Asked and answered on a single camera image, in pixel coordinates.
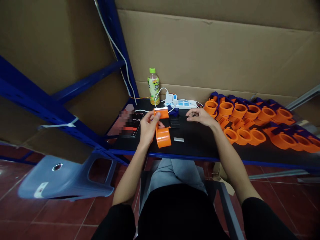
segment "white label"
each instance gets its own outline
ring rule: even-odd
[[[37,188],[37,190],[35,191],[34,193],[34,197],[35,198],[43,198],[42,196],[42,192],[44,190],[44,188],[48,185],[49,182],[46,182],[46,183],[41,183],[40,186]]]

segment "white power strip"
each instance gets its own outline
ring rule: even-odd
[[[178,100],[177,95],[173,95],[169,93],[166,94],[166,100],[164,102],[165,107],[167,107],[168,105],[170,105],[171,107],[174,107],[174,105],[176,105],[176,108],[179,108],[179,109],[197,108],[196,101]]]

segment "table surface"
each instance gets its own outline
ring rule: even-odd
[[[150,104],[149,99],[141,99],[135,109],[151,111],[153,108],[154,106]],[[179,158],[180,155],[188,158],[192,156],[194,159],[204,159],[206,161],[218,161],[219,154],[212,131],[201,123],[187,122],[186,112],[187,110],[184,109],[179,110],[180,128],[171,128],[169,130],[172,145],[159,149],[156,138],[154,138],[149,148],[149,155],[159,157],[164,155],[165,157],[165,155],[170,154],[177,155],[176,158]],[[168,119],[162,119],[161,121],[166,127],[169,126]],[[261,127],[255,125],[253,127],[263,132]],[[184,142],[175,142],[173,141],[174,137],[184,138]],[[236,149],[245,164],[320,169],[320,154],[299,152],[293,149],[282,150],[276,147],[267,135],[266,138],[267,141],[258,146],[250,144],[240,146],[236,143],[232,146]],[[119,137],[110,150],[116,154],[128,155],[130,152],[133,154],[133,151],[136,150],[139,144],[139,139],[140,130],[138,130],[135,138]]]

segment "bottle label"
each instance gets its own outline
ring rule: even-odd
[[[160,103],[160,96],[157,96],[157,99],[154,98],[159,92],[159,78],[151,79],[148,78],[148,85],[149,85],[149,91],[150,91],[150,102],[152,105],[154,105],[154,101],[156,101],[156,105]]]

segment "grey pants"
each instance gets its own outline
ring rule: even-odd
[[[163,158],[151,177],[148,195],[159,187],[180,183],[208,194],[194,161]]]

